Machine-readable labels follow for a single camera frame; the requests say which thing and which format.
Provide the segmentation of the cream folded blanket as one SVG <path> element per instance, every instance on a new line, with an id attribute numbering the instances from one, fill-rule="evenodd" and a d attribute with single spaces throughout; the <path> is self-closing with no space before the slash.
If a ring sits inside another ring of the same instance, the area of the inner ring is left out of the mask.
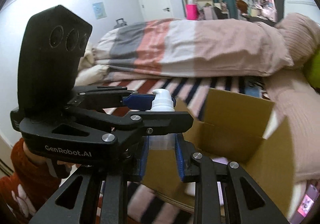
<path id="1" fill-rule="evenodd" d="M 75 86 L 88 86 L 100 82 L 108 73 L 108 65 L 95 64 L 92 47 L 86 47 L 84 56 L 80 59 Z"/>

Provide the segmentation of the striped fleece blanket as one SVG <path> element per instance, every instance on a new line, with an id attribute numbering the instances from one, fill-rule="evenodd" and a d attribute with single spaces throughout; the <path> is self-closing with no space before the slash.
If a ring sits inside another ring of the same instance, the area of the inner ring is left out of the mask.
<path id="1" fill-rule="evenodd" d="M 184 108 L 175 110 L 175 101 L 166 89 L 153 94 L 135 94 L 126 88 L 102 88 L 101 107 L 128 107 L 124 118 L 98 115 L 101 133 L 93 140 L 97 158 L 106 158 L 106 185 L 100 204 L 100 223 L 126 223 L 127 190 L 143 182 L 149 190 L 169 195 L 176 192 L 178 178 L 195 181 L 200 169 L 193 158 L 194 145 L 185 142 L 183 132 L 191 129 L 193 118 Z"/>

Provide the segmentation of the red knit sleeve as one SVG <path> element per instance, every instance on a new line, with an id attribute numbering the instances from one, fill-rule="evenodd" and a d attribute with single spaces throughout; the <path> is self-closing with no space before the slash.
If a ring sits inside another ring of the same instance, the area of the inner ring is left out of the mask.
<path id="1" fill-rule="evenodd" d="M 14 173 L 1 178 L 1 223 L 28 223 L 59 188 L 48 159 L 31 153 L 23 139 L 11 151 Z"/>

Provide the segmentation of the pink phone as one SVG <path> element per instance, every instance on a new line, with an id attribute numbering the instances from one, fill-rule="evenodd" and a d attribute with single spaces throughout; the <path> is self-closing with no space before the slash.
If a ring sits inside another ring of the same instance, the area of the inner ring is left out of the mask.
<path id="1" fill-rule="evenodd" d="M 313 184 L 310 184 L 305 192 L 302 202 L 295 211 L 290 223 L 297 224 L 306 220 L 310 215 L 311 210 L 315 206 L 317 199 L 319 198 L 319 191 Z"/>

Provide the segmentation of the pink grey patchwork duvet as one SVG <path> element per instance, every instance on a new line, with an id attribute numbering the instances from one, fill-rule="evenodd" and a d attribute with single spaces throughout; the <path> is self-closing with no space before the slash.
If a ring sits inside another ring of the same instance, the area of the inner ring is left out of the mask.
<path id="1" fill-rule="evenodd" d="M 293 65 L 281 34 L 262 22 L 161 19 L 107 32 L 96 63 L 169 77 L 269 76 Z"/>

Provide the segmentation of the magenta thermos bottle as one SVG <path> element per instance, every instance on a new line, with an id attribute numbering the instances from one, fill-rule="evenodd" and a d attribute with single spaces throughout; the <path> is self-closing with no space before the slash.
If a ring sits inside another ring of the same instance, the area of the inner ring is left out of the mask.
<path id="1" fill-rule="evenodd" d="M 185 8 L 186 8 L 186 17 L 188 20 L 195 20 L 195 21 L 198 20 L 199 12 L 198 12 L 198 8 L 195 0 L 187 0 Z"/>

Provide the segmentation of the green plush toy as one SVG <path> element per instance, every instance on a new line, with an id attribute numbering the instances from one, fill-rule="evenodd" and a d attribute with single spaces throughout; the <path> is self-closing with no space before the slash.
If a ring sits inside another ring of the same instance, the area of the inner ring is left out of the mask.
<path id="1" fill-rule="evenodd" d="M 309 82 L 310 86 L 315 89 L 320 88 L 320 53 L 319 50 L 315 52 L 314 56 L 308 60 L 303 68 L 304 76 Z"/>

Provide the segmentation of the pink ribbed pillow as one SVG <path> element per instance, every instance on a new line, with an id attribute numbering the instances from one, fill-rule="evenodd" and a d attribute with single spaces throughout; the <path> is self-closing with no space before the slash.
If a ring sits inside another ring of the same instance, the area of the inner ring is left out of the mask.
<path id="1" fill-rule="evenodd" d="M 293 60 L 292 69 L 301 69 L 319 48 L 319 25 L 300 13 L 289 13 L 275 25 Z"/>

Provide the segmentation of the white bed headboard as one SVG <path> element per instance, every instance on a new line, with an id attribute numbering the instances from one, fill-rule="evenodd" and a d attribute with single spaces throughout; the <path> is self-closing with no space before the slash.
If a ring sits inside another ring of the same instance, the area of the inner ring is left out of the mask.
<path id="1" fill-rule="evenodd" d="M 284 17 L 290 13 L 299 13 L 320 23 L 320 11 L 314 0 L 284 0 Z"/>

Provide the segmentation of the blue wall poster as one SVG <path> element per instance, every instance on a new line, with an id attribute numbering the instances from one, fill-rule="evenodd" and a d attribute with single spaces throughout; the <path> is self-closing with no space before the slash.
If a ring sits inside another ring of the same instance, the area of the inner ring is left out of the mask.
<path id="1" fill-rule="evenodd" d="M 93 12 L 95 14 L 95 18 L 97 20 L 107 17 L 103 2 L 94 3 L 92 4 L 92 7 L 93 7 Z"/>

